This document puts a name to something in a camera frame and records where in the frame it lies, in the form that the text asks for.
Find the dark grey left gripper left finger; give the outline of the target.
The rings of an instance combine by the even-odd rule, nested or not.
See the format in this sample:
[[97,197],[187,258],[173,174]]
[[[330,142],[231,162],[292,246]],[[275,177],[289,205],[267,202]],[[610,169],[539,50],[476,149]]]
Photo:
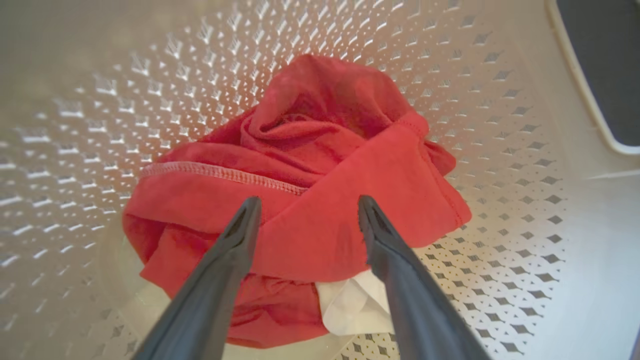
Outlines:
[[261,199],[247,198],[132,360],[222,360],[233,307],[253,264]]

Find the red and white jersey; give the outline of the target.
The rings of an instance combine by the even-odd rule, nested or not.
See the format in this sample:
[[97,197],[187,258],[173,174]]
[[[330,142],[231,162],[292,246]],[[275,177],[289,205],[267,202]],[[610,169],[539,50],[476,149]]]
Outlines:
[[358,200],[373,197],[410,248],[470,221],[455,157],[381,71],[300,55],[250,110],[146,165],[122,216],[141,277],[174,297],[247,198],[262,201],[253,264],[227,342],[322,337],[318,283],[368,269]]

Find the white perforated laundry basket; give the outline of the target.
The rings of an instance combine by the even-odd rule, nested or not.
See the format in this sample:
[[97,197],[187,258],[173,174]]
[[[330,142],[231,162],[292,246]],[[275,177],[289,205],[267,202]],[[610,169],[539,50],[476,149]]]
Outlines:
[[394,80],[473,218],[417,255],[494,360],[640,358],[640,155],[592,120],[553,0],[0,0],[0,360],[128,360],[169,299],[142,166],[301,54]]

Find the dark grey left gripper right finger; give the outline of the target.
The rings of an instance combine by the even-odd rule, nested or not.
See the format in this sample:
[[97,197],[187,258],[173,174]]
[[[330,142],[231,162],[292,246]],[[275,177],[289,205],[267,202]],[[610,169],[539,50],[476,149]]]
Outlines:
[[401,360],[491,360],[372,196],[358,199],[366,262],[385,285]]

